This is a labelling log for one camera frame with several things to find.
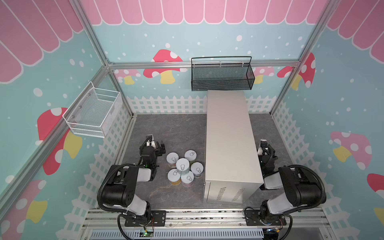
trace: gray marble floor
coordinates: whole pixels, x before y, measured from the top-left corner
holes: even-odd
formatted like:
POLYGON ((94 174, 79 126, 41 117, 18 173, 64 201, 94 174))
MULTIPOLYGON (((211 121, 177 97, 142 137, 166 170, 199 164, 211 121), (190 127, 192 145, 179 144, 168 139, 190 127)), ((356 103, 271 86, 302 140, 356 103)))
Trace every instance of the gray marble floor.
MULTIPOLYGON (((151 203, 154 208, 211 208, 211 207, 259 207, 265 199, 278 196, 282 190, 257 190, 243 205, 203 203, 204 177, 194 180, 190 188, 182 184, 171 185, 167 173, 171 168, 166 155, 176 152, 180 157, 193 149, 197 161, 204 164, 206 114, 155 114, 138 115, 129 140, 123 163, 139 161, 139 147, 147 134, 153 134, 155 140, 163 140, 167 153, 158 157, 157 174, 152 182, 141 182, 136 186, 136 195, 151 203)), ((284 143, 269 114, 250 114, 253 135, 256 143, 267 139, 276 150, 279 160, 276 167, 292 164, 284 143)))

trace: white picket fence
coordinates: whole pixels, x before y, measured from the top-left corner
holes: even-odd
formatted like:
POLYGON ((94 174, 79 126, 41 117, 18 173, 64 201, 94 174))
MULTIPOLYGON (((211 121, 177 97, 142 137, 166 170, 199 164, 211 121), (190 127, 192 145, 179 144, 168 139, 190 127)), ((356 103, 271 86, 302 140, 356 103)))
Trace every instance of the white picket fence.
POLYGON ((117 150, 122 142, 123 134, 129 124, 129 114, 123 107, 112 126, 103 139, 103 145, 99 145, 99 153, 94 154, 95 162, 89 165, 89 174, 84 175, 85 183, 79 188, 79 197, 72 200, 72 212, 64 216, 66 224, 63 229, 56 232, 59 240, 77 239, 79 225, 83 225, 89 209, 97 205, 96 195, 110 166, 114 163, 117 150))
MULTIPOLYGON (((134 99, 130 99, 127 97, 128 103, 134 113, 206 113, 207 112, 207 96, 200 98, 197 96, 196 98, 192 98, 189 96, 188 98, 184 98, 181 96, 180 98, 165 97, 157 98, 149 97, 149 99, 142 97, 141 99, 134 97, 134 99)), ((257 112, 270 112, 273 104, 276 101, 276 96, 273 98, 269 98, 269 96, 265 98, 261 98, 258 96, 257 98, 246 99, 248 111, 257 113, 257 112)))
POLYGON ((286 108, 285 102, 281 102, 273 117, 293 163, 311 168, 323 180, 328 196, 327 201, 321 207, 331 223, 335 235, 338 239, 340 237, 344 237, 344 239, 352 237, 354 240, 358 240, 360 230, 349 224, 350 214, 341 209, 339 205, 341 198, 333 195, 333 185, 326 183, 326 173, 319 170, 320 162, 314 161, 315 153, 309 151, 310 144, 304 142, 304 135, 300 135, 300 127, 296 127, 296 120, 292 120, 292 114, 289 114, 289 108, 286 108))

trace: white wire basket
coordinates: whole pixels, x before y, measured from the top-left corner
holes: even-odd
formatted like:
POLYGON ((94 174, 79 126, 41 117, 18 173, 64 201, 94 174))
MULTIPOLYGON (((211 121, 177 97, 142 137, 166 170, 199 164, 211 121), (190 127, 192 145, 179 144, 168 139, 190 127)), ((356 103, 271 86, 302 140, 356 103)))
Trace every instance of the white wire basket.
POLYGON ((120 92, 90 82, 63 114, 73 134, 104 138, 122 107, 120 92))

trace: black mounting plate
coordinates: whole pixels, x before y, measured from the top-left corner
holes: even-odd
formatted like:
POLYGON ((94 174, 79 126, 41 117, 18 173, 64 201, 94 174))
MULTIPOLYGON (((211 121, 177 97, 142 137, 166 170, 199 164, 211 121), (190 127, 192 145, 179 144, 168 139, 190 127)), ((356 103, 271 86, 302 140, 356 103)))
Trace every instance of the black mounting plate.
MULTIPOLYGON (((164 227, 166 224, 167 211, 152 211, 152 216, 154 218, 153 226, 154 227, 164 227)), ((128 218, 125 220, 124 226, 126 227, 142 227, 137 223, 135 218, 128 218)), ((152 223, 148 224, 147 228, 151 228, 152 223)))
MULTIPOLYGON (((259 210, 252 209, 245 210, 245 221, 247 223, 247 226, 265 226, 265 224, 260 221, 259 212, 259 210)), ((283 226, 287 225, 287 222, 285 221, 285 218, 282 215, 276 215, 275 224, 272 225, 281 225, 280 220, 283 226)))

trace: black wire basket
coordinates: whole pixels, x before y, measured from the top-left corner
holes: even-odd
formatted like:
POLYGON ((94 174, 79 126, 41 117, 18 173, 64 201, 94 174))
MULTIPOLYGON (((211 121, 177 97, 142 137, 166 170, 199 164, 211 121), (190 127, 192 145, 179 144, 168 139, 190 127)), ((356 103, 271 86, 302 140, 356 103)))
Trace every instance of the black wire basket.
POLYGON ((192 91, 251 90, 255 76, 250 56, 217 56, 192 58, 192 91))

